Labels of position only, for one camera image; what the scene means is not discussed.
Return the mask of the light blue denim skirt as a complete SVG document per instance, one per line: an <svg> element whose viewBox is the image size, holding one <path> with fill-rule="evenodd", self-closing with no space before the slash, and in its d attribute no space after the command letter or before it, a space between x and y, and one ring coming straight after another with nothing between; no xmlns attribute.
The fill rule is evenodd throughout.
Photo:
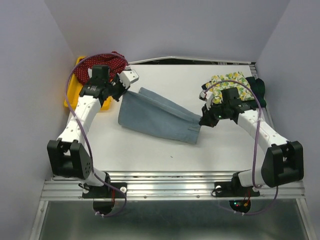
<svg viewBox="0 0 320 240"><path fill-rule="evenodd" d="M123 97L118 124L157 138L195 145L201 116L146 88Z"/></svg>

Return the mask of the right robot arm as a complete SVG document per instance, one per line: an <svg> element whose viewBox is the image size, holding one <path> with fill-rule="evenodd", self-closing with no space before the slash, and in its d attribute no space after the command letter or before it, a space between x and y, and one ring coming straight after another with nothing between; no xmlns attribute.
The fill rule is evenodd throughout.
<svg viewBox="0 0 320 240"><path fill-rule="evenodd" d="M303 179L303 146L278 134L261 118L260 110L241 100L237 88L222 90L221 103L214 103L213 95L207 97L206 90L199 98L205 101L199 125L215 127L220 120L232 120L254 139L254 148L264 152L261 166L253 160L250 170L233 175L230 182L233 194L242 195L248 187L273 188Z"/></svg>

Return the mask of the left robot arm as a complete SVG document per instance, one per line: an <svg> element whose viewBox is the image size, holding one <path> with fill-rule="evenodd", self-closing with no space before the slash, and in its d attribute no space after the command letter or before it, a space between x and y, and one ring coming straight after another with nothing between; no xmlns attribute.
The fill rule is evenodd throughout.
<svg viewBox="0 0 320 240"><path fill-rule="evenodd" d="M113 188L108 173L94 168L93 153L87 134L96 114L109 97L116 101L128 91L139 75L129 66L110 78L107 65L94 65L91 78L82 87L76 108L70 109L72 117L56 140L47 144L47 152L54 175L81 181L81 187L94 189L106 197Z"/></svg>

